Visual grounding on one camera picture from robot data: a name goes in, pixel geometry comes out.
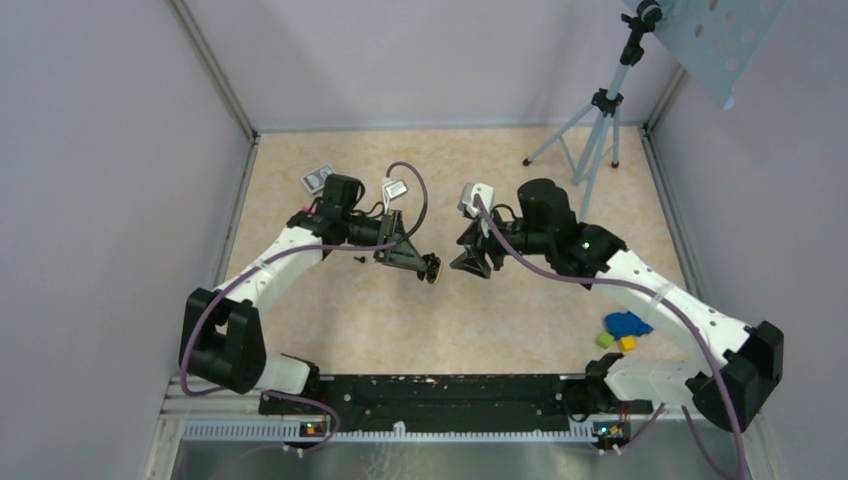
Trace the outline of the black earbud charging case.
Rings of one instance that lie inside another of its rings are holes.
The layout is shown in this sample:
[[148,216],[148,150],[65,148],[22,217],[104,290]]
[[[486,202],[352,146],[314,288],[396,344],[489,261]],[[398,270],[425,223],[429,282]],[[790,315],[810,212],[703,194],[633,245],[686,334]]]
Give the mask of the black earbud charging case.
[[423,256],[423,259],[426,263],[426,271],[424,274],[424,280],[428,284],[435,284],[440,279],[441,270],[442,270],[442,260],[435,253],[426,254]]

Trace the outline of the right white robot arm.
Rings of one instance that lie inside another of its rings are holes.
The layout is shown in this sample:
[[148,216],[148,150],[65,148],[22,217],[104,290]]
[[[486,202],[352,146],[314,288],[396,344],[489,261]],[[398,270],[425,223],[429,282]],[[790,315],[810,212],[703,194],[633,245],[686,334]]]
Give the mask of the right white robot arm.
[[520,215],[505,221],[491,186],[464,186],[458,209],[471,223],[457,241],[463,252],[452,268],[487,279],[507,257],[526,264],[540,255],[549,267],[534,272],[616,302],[687,354],[685,361],[609,354],[590,363],[586,397],[594,409],[665,402],[695,408],[725,431],[746,431],[783,378],[784,333],[768,321],[752,326],[730,317],[664,278],[623,239],[578,221],[566,191],[552,180],[525,182],[517,198]]

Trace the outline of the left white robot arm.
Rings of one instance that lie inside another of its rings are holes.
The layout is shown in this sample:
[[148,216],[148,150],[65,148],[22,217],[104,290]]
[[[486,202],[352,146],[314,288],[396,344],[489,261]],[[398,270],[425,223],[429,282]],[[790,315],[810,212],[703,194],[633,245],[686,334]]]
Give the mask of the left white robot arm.
[[380,218],[357,210],[363,183],[331,174],[313,207],[293,215],[272,244],[236,277],[209,290],[195,289],[184,310],[180,342],[180,382],[194,375],[214,391],[245,394],[254,389],[282,392],[297,413],[319,404],[314,365],[266,350],[262,317],[272,310],[294,281],[332,251],[371,252],[377,263],[411,271],[430,284],[442,262],[411,243],[401,211],[385,208]]

